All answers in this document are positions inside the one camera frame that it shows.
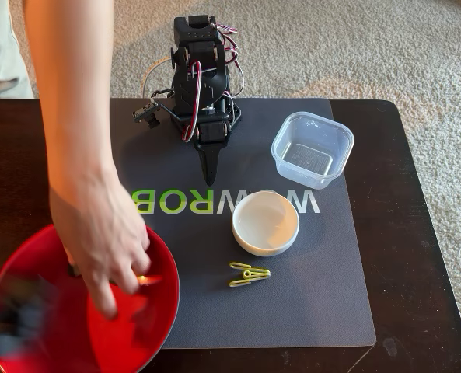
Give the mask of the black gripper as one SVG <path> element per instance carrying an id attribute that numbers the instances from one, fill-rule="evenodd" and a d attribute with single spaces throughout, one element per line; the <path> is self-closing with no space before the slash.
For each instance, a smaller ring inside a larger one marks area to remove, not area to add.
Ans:
<path id="1" fill-rule="evenodd" d="M 231 115 L 222 111 L 204 113 L 200 111 L 197 121 L 192 124 L 192 116 L 176 116 L 171 114 L 172 122 L 178 126 L 182 141 L 194 143 L 197 148 L 201 169 L 207 186 L 215 182 L 218 171 L 218 157 L 222 146 L 203 146 L 224 143 L 229 134 Z"/>

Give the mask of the person left hand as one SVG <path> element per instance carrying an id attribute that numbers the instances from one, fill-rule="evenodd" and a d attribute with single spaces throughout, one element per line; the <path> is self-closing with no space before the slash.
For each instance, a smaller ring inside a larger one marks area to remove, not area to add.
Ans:
<path id="1" fill-rule="evenodd" d="M 134 294 L 151 264 L 144 220 L 115 170 L 52 173 L 49 184 L 54 227 L 97 310 L 112 319 L 117 304 L 110 285 Z"/>

